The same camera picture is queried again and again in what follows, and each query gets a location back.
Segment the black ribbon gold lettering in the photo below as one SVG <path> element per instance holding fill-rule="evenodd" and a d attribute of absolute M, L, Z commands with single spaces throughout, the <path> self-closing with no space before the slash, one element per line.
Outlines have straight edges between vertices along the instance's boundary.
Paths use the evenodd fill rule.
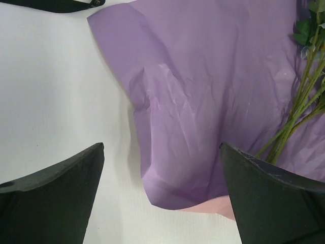
<path fill-rule="evenodd" d="M 73 0 L 2 0 L 1 3 L 42 10 L 51 13 L 75 13 L 105 4 L 105 0 L 91 0 L 84 3 Z"/>

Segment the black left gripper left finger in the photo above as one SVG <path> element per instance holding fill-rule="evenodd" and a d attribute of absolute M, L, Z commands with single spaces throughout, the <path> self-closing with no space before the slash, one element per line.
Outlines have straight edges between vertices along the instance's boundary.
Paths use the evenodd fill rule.
<path fill-rule="evenodd" d="M 1 243 L 83 243 L 104 145 L 1 184 Z"/>

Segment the blue artificial flower stem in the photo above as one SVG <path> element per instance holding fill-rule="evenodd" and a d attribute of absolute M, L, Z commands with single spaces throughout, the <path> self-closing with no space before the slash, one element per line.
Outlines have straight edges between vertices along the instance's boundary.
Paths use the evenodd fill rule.
<path fill-rule="evenodd" d="M 255 155 L 271 147 L 266 162 L 275 165 L 294 132 L 308 120 L 324 114 L 324 1 L 308 2 L 309 18 L 296 22 L 294 41 L 303 48 L 300 58 L 306 60 L 303 76 L 295 92 L 293 106 L 282 129 Z"/>

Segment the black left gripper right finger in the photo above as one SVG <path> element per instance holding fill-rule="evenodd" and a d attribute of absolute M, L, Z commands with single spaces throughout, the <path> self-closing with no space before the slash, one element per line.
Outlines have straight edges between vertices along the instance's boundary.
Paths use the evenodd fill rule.
<path fill-rule="evenodd" d="M 220 156 L 242 243 L 324 243 L 324 183 L 225 142 Z"/>

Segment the pink paper flower bouquet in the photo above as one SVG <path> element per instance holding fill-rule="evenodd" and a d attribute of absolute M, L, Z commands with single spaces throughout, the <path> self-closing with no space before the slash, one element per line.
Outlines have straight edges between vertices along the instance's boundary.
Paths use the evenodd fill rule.
<path fill-rule="evenodd" d="M 152 205 L 234 218 L 219 146 L 254 155 L 283 126 L 307 16 L 306 1 L 134 1 L 89 16 L 135 107 Z"/>

